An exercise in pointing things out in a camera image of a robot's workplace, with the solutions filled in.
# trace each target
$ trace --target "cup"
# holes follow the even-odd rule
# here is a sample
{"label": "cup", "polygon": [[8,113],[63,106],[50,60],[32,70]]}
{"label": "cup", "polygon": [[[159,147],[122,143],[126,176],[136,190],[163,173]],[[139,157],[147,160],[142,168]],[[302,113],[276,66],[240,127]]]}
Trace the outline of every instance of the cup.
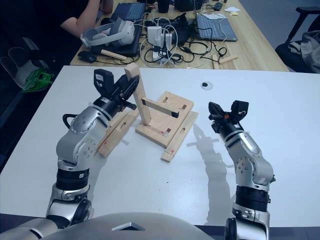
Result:
{"label": "cup", "polygon": [[158,0],[158,11],[161,14],[165,14],[169,11],[170,0]]}

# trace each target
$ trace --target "wooden desk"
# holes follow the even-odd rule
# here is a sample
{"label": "wooden desk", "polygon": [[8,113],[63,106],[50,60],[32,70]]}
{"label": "wooden desk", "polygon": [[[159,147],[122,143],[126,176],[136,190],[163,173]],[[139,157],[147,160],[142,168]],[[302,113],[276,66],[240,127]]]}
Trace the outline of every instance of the wooden desk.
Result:
{"label": "wooden desk", "polygon": [[[119,2],[135,2],[134,0],[114,0],[113,10],[116,9]],[[230,16],[228,12],[224,11],[224,9],[228,7],[236,7],[240,9],[238,16]],[[261,33],[258,27],[255,25],[253,20],[250,18],[244,7],[240,4],[238,0],[228,0],[227,3],[223,4],[222,9],[220,10],[224,15],[226,15],[229,19],[229,22],[232,26],[233,31],[235,32],[238,41],[237,42],[225,42],[223,46],[227,48],[228,52],[224,57],[228,56],[239,56],[238,59],[233,61],[226,62],[224,64],[219,65],[220,69],[231,69],[231,70],[262,70],[262,71],[280,71],[280,72],[288,72],[288,68],[282,62],[282,60],[278,57],[277,53],[271,47],[265,36]],[[152,15],[154,18],[157,17],[166,17],[168,19],[174,19],[175,17],[181,15],[174,8],[174,6],[170,5],[168,13],[159,13],[158,9],[152,10]],[[112,14],[103,15],[101,19],[105,17],[110,17]],[[189,11],[186,14],[188,19],[194,19],[193,11]],[[105,64],[100,62],[95,63],[87,63],[84,61],[80,61],[77,57],[78,53],[86,50],[85,46],[82,46],[79,51],[74,56],[70,65],[80,65],[80,66],[112,66],[111,64]],[[193,52],[203,53],[205,51],[204,46],[200,46],[198,44],[194,44],[191,47]],[[177,48],[177,53],[183,55],[186,60],[192,59],[190,54],[184,53]],[[215,52],[214,48],[210,53],[206,55],[206,57],[210,57]],[[98,57],[98,60],[102,62],[110,62],[114,63],[112,60],[109,60],[106,57]],[[147,67],[141,59],[136,62],[140,67]],[[208,59],[200,59],[200,56],[195,56],[195,59],[191,63],[180,63],[177,65],[179,68],[186,69],[187,67],[198,69],[213,69],[213,62]],[[167,63],[164,67],[166,68],[174,68],[174,66],[170,63]]]}

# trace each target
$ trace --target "black shirt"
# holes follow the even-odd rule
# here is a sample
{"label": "black shirt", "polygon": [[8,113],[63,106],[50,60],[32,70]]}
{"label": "black shirt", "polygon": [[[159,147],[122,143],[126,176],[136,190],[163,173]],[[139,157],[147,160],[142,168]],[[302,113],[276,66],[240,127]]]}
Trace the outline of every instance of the black shirt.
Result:
{"label": "black shirt", "polygon": [[65,65],[81,46],[79,38],[62,29],[60,25],[69,18],[79,18],[89,0],[33,0],[36,17],[43,34],[40,49],[55,52]]}

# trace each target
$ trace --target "computer mouse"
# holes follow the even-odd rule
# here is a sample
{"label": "computer mouse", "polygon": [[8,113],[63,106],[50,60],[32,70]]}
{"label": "computer mouse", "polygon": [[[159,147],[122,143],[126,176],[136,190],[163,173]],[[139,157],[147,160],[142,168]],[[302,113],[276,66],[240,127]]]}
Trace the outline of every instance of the computer mouse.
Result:
{"label": "computer mouse", "polygon": [[105,24],[111,24],[114,23],[115,21],[113,21],[110,17],[105,17],[104,19],[101,20],[101,25],[105,25]]}
{"label": "computer mouse", "polygon": [[95,61],[97,61],[97,56],[90,52],[90,51],[81,51],[78,53],[78,58],[81,61],[85,61],[87,63],[94,63]]}
{"label": "computer mouse", "polygon": [[221,2],[217,2],[214,6],[213,6],[213,10],[215,11],[220,11],[220,9],[222,8],[222,3]]}

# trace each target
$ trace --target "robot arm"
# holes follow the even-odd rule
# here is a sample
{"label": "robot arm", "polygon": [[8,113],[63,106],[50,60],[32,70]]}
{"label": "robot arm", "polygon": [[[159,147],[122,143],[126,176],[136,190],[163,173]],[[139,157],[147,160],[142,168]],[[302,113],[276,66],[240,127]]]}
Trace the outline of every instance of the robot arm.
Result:
{"label": "robot arm", "polygon": [[259,146],[240,125],[248,112],[248,102],[234,101],[231,112],[209,103],[209,119],[213,130],[220,134],[234,163],[236,200],[225,225],[226,240],[268,240],[270,214],[269,186],[275,181],[274,171]]}
{"label": "robot arm", "polygon": [[[127,99],[138,83],[139,76],[128,80],[126,75],[114,83],[111,72],[96,69],[94,85],[101,97],[80,114],[63,116],[69,130],[56,146],[58,171],[46,212],[46,219],[53,221],[59,229],[88,219],[91,211],[91,202],[87,199],[90,161],[112,118],[125,107],[136,109],[136,105]],[[74,117],[70,125],[69,117]]]}

